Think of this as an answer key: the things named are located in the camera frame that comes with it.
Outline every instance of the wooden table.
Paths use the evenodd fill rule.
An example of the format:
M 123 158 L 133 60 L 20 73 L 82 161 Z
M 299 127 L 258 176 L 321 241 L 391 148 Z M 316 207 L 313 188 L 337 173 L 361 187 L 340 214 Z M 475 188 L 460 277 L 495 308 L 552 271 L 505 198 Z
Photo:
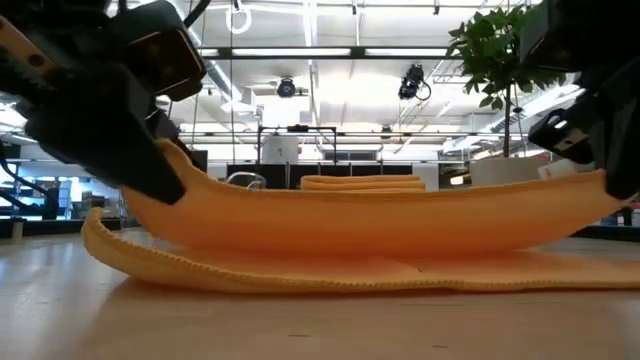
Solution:
M 617 242 L 546 250 L 640 259 Z M 0 245 L 0 359 L 640 359 L 640 292 L 292 298 L 125 279 L 77 236 Z

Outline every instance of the green leaves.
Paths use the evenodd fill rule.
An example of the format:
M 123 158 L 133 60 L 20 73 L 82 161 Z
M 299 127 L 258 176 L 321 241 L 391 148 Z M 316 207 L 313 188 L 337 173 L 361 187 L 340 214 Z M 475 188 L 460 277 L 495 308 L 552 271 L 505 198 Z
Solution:
M 462 36 L 463 34 L 464 34 L 464 22 L 460 23 L 460 27 L 459 28 L 449 31 L 449 35 L 451 35 L 451 37 L 453 37 L 453 38 L 458 38 L 458 37 Z
M 471 76 L 464 86 L 465 92 L 486 94 L 480 107 L 503 109 L 505 102 L 510 101 L 506 99 L 507 89 L 513 84 L 522 92 L 530 93 L 534 84 L 547 89 L 566 80 L 564 74 L 522 66 L 518 51 L 520 31 L 529 20 L 528 13 L 523 6 L 508 12 L 498 8 L 486 15 L 477 12 L 449 31 L 452 39 L 446 54 L 459 53 L 462 76 Z
M 496 109 L 500 109 L 502 110 L 502 107 L 504 106 L 504 101 L 502 101 L 502 99 L 500 99 L 499 97 L 497 97 L 495 100 L 493 100 L 493 102 L 491 103 L 491 110 L 496 110 Z
M 493 96 L 489 95 L 486 98 L 482 99 L 482 101 L 480 101 L 480 107 L 489 106 L 493 102 L 494 102 Z
M 531 80 L 527 81 L 518 81 L 518 87 L 522 92 L 530 93 L 533 91 L 533 84 L 531 84 Z
M 467 94 L 471 94 L 471 89 L 473 88 L 473 81 L 469 81 L 465 86 L 464 86 L 464 91 Z

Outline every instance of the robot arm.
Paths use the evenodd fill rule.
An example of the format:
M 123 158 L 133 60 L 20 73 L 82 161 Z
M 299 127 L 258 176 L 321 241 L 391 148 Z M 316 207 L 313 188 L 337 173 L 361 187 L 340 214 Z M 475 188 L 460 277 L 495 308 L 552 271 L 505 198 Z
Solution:
M 19 97 L 26 133 L 55 158 L 173 204 L 184 187 L 153 140 L 178 142 L 178 130 L 155 98 L 196 94 L 204 63 L 168 2 L 121 9 L 113 18 L 108 4 L 2 2 L 0 91 Z
M 607 193 L 618 199 L 640 190 L 633 166 L 640 156 L 640 44 L 606 39 L 635 33 L 638 11 L 637 1 L 546 0 L 521 37 L 523 65 L 581 72 L 577 85 L 585 89 L 573 106 L 534 125 L 529 140 L 605 169 Z

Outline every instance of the ceiling beam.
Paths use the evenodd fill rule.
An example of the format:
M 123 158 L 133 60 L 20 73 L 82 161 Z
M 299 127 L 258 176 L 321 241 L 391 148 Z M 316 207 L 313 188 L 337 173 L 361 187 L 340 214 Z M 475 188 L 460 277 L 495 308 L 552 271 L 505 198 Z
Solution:
M 205 60 L 457 60 L 447 56 L 446 46 L 262 46 L 262 47 L 199 47 Z

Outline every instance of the orange cloth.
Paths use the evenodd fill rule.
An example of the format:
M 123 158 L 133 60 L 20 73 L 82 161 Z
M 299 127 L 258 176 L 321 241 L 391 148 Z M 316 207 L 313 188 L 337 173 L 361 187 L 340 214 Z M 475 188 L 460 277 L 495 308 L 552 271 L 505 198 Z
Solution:
M 110 234 L 93 210 L 91 254 L 132 276 L 231 292 L 640 287 L 640 263 L 517 251 L 556 240 L 622 205 L 604 174 L 445 193 L 263 191 L 213 181 L 169 142 L 187 188 L 174 205 L 122 189 L 176 254 Z
M 415 175 L 304 176 L 300 188 L 302 191 L 331 192 L 421 192 L 426 189 L 420 177 Z

